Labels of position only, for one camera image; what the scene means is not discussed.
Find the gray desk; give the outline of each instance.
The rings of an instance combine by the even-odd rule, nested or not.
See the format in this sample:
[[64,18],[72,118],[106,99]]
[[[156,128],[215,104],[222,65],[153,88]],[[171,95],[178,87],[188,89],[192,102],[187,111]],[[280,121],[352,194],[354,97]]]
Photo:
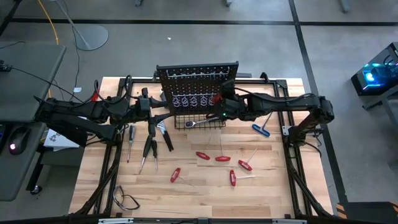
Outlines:
[[[0,49],[0,59],[5,61],[5,64],[13,65],[52,82],[65,54],[65,49],[64,46],[57,45],[17,44]],[[30,99],[33,95],[44,98],[50,85],[16,70],[12,70],[10,73],[0,73],[1,75],[12,75],[12,78],[0,77],[0,94],[6,95],[7,98],[0,98],[2,110],[0,122],[15,120],[30,128],[28,147],[22,154],[11,155],[7,143],[3,149],[0,149],[0,182],[2,183],[0,184],[0,201],[11,201],[17,196],[45,129],[43,123],[29,123],[33,120],[34,113],[39,107],[38,103]],[[9,80],[14,80],[16,83],[9,86]],[[15,100],[14,105],[10,102],[11,98]]]

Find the screwdriver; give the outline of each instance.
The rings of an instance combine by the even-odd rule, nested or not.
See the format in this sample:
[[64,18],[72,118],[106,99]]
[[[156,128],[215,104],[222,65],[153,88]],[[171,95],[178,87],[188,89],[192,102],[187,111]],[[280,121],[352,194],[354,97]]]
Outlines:
[[148,156],[148,153],[149,153],[151,145],[152,145],[152,135],[150,134],[150,135],[148,135],[147,141],[145,142],[144,152],[142,153],[141,166],[139,168],[139,173],[138,174],[141,174],[142,167],[144,166],[145,159]]
[[218,162],[230,161],[231,158],[229,156],[224,156],[224,153],[223,153],[223,139],[221,137],[220,137],[220,141],[221,141],[221,156],[216,157],[216,161],[218,161]]
[[244,162],[244,161],[242,161],[242,160],[239,160],[239,161],[238,161],[238,164],[241,165],[241,167],[245,168],[246,170],[252,171],[252,168],[251,168],[251,166],[249,165],[249,161],[250,161],[251,158],[254,156],[254,153],[256,153],[256,151],[257,151],[257,148],[256,148],[256,150],[254,150],[254,152],[251,154],[250,158],[249,158],[246,162]]
[[134,125],[130,126],[129,130],[129,152],[127,154],[127,163],[130,160],[130,152],[131,152],[131,145],[132,145],[132,139],[134,138],[134,135],[136,133],[136,127]]
[[154,152],[154,158],[155,158],[155,169],[157,171],[157,142],[156,140],[152,140],[152,150]]

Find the gray floor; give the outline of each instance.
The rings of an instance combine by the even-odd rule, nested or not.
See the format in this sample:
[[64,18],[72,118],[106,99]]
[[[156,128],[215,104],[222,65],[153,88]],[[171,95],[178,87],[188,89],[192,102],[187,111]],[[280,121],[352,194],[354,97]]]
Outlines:
[[[63,18],[54,2],[43,2],[52,18]],[[221,0],[146,0],[141,8],[135,8],[133,0],[66,2],[75,19],[292,20],[288,0],[235,0],[230,8],[224,7]],[[301,21],[398,21],[398,3],[393,0],[350,0],[349,3],[351,12],[343,14],[337,0],[295,1]],[[25,0],[15,17],[44,18],[44,15],[36,1]],[[94,80],[105,76],[148,77],[156,65],[236,60],[240,72],[255,77],[267,72],[274,78],[302,78],[305,89],[310,91],[294,26],[104,26],[109,31],[106,45],[92,52],[79,51],[78,86],[83,87],[77,94],[79,98],[88,97]],[[77,70],[72,30],[68,24],[55,27],[60,44],[68,48],[56,79],[71,90]],[[331,100],[335,109],[336,119],[329,128],[348,200],[398,201],[398,171],[388,165],[398,159],[396,133],[382,108],[370,112],[362,109],[349,82],[363,64],[397,40],[398,28],[308,26],[302,30],[318,91]],[[29,44],[55,43],[49,24],[11,23],[0,37],[0,45],[16,40]],[[55,97],[61,97],[56,88],[52,91]],[[330,165],[325,149],[321,150],[326,181],[335,204],[338,199]],[[14,202],[1,202],[0,220],[66,214],[77,170],[57,167],[47,173],[40,180],[45,190],[39,197],[21,190]]]

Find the wooden table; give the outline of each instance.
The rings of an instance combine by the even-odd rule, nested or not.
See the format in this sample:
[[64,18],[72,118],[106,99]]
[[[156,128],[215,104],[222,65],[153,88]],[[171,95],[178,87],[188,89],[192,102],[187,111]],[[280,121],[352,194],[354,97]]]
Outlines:
[[[115,96],[118,83],[119,78],[103,78],[101,95]],[[290,78],[287,79],[287,83],[290,96],[304,93],[301,79]],[[251,92],[270,95],[274,93],[270,85],[237,86]],[[160,99],[158,83],[135,83],[133,95],[138,96],[144,87],[148,87],[150,96]],[[164,108],[152,109],[152,115],[166,112]],[[306,115],[308,112],[294,112],[295,123],[301,122]],[[267,116],[258,118],[255,123],[261,125],[266,118]],[[165,123],[174,151],[169,152],[161,132],[157,129],[155,137],[158,142],[157,172],[151,151],[141,175],[138,175],[142,150],[148,135],[147,123],[135,124],[137,132],[132,145],[130,163],[126,162],[129,138],[125,136],[117,185],[122,185],[125,194],[133,195],[141,207],[135,211],[122,211],[114,203],[113,214],[123,212],[124,217],[142,218],[283,218],[284,214],[294,216],[277,113],[272,114],[267,124],[267,130],[271,133],[269,138],[253,131],[252,122],[238,119],[227,121],[225,128],[212,130],[179,131],[174,129],[173,117],[166,119]],[[221,154],[220,138],[223,138],[224,154],[231,157],[229,162],[214,160]],[[317,143],[310,136],[307,137],[307,141],[312,144]],[[253,171],[248,172],[238,167],[238,160],[248,159],[255,148],[258,150],[250,161]],[[104,144],[92,144],[85,149],[70,212],[81,208],[97,187],[104,151]],[[197,151],[206,152],[211,160],[200,159],[195,154]],[[308,188],[324,209],[333,213],[319,153],[307,146],[301,147],[301,153]],[[170,176],[177,167],[182,170],[180,175],[195,187],[182,180],[170,183]],[[235,170],[237,176],[252,174],[256,177],[238,180],[237,186],[232,187],[229,182],[231,169]],[[101,211],[106,203],[107,194],[108,191],[105,190]],[[300,207],[304,211],[302,194],[299,190],[298,198]],[[129,199],[126,200],[126,205],[133,207]]]

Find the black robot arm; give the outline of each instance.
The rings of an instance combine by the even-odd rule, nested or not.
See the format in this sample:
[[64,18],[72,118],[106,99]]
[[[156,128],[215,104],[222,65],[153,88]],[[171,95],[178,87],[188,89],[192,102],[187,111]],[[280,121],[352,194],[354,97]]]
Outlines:
[[166,102],[149,98],[147,94],[147,88],[143,88],[142,95],[136,97],[136,104],[131,106],[127,98],[118,96],[86,103],[36,98],[40,102],[36,121],[46,123],[50,129],[83,147],[86,145],[87,132],[94,133],[104,141],[114,141],[120,125],[138,121],[147,121],[149,134],[155,136],[156,124],[171,114],[152,117],[150,109],[163,107]]
[[215,116],[221,120],[240,119],[254,121],[272,111],[309,111],[310,114],[297,126],[289,128],[289,143],[302,146],[305,135],[318,124],[327,124],[335,118],[330,101],[324,96],[307,93],[298,97],[273,97],[266,93],[238,95],[233,82],[221,85],[221,93],[215,97]]

